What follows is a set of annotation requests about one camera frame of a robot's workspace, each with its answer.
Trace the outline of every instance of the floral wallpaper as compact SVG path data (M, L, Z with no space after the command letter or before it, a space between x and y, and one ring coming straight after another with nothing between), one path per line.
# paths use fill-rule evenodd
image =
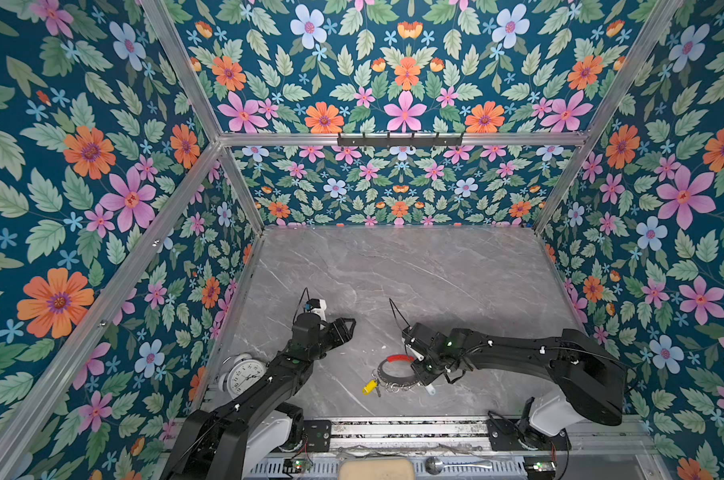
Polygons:
M0 431L206 143L137 4L0 1ZM100 478L115 455L117 479L148 478L247 256L222 181L216 166L17 478Z
M489 133L583 128L652 5L200 0L168 9L230 131Z
M633 366L624 410L679 478L724 479L724 0L686 2L629 95L543 235Z

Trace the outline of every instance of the metal spoon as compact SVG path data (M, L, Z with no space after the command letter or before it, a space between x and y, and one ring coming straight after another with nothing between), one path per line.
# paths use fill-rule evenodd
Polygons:
M437 457L428 457L425 459L425 471L431 475L439 475L442 470L449 467L480 467L480 468L492 468L489 461L476 462L476 463L447 463L445 464L442 460Z

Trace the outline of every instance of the alarm clock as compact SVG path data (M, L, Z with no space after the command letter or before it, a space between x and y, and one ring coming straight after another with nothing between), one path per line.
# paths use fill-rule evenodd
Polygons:
M255 360L249 353L229 357L223 364L228 360L233 360L232 367L218 377L218 390L227 392L231 399L239 397L266 373L266 365Z

